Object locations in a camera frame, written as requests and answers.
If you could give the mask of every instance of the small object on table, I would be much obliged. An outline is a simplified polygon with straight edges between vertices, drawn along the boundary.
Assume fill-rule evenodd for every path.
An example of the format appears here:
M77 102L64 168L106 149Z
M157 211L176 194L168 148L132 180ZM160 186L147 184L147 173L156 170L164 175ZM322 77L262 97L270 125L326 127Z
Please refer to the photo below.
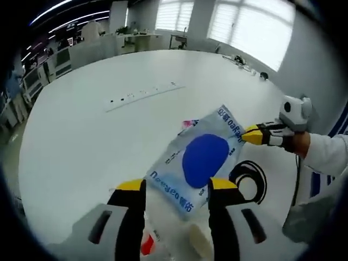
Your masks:
M148 33L148 29L145 29L142 32L140 32L140 35L147 35L147 33Z
M235 61L238 65L241 65L241 66L246 65L245 60L244 60L240 55L236 55L236 56L234 57L234 61Z
M120 35L120 34L127 34L128 32L128 26L122 26L119 29L116 30L116 34Z
M267 80L268 79L268 74L266 72L262 72L260 73L260 77L264 80Z

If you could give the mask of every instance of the power strip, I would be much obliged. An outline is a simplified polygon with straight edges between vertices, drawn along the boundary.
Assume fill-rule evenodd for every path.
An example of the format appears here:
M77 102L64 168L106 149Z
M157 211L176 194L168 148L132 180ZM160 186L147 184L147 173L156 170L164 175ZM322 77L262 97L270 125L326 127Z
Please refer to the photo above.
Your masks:
M155 86L149 90L141 90L138 92L132 92L130 94L124 95L123 97L115 97L107 100L105 102L104 111L107 113L124 105L155 96L158 94L163 94L168 91L174 91L178 89L185 88L186 86L176 84L171 82L170 84L164 84L161 86Z

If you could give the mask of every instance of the computer monitor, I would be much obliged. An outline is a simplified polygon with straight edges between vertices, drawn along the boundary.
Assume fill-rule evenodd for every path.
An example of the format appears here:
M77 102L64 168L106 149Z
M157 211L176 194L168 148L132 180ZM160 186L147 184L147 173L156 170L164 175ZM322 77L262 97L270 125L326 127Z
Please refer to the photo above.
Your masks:
M38 66L40 64L42 64L44 61L46 61L47 58L48 58L48 55L46 55L46 54L43 54L43 55L39 56L38 57Z
M55 66L58 67L67 61L70 61L69 49L65 49L57 53L57 63Z

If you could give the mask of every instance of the white wall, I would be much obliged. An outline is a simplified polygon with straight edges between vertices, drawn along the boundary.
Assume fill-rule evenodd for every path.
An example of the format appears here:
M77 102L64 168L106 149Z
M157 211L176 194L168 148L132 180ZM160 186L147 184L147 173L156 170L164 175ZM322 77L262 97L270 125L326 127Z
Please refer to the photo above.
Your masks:
M125 26L128 1L113 2L110 8L109 32L114 33L117 29Z
M144 0L131 7L138 29L155 29L159 0ZM190 20L188 49L212 52L217 41L207 39L215 0L196 0ZM164 48L168 48L170 34L182 34L167 30L156 30L163 34ZM317 118L312 131L327 134L348 99L348 85L338 64L332 45L320 28L299 12L296 12L293 34L287 53L278 72L259 60L221 44L222 54L241 54L251 66L269 74L270 80L285 94L295 97L306 95L312 99Z
M110 23L109 23L109 19L104 19L104 20L101 20L101 21L98 21L102 28L105 30L105 33L108 34L110 32L110 29L109 29L109 26L110 26Z
M137 22L138 8L128 8L127 26L131 26L132 22Z
M313 131L327 134L348 98L347 79L339 57L325 34L307 17L296 13L293 34L274 83L286 94L312 99L319 119Z

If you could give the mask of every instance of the black circular logo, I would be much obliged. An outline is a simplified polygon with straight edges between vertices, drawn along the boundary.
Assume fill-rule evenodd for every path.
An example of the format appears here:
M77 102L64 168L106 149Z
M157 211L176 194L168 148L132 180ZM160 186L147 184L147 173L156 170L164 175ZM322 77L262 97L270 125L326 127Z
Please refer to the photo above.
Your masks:
M251 160L244 160L238 163L229 173L229 181L236 184L236 186L239 188L241 181L245 178L252 179L257 187L255 196L246 201L260 204L265 198L267 192L267 180L265 173L255 162Z

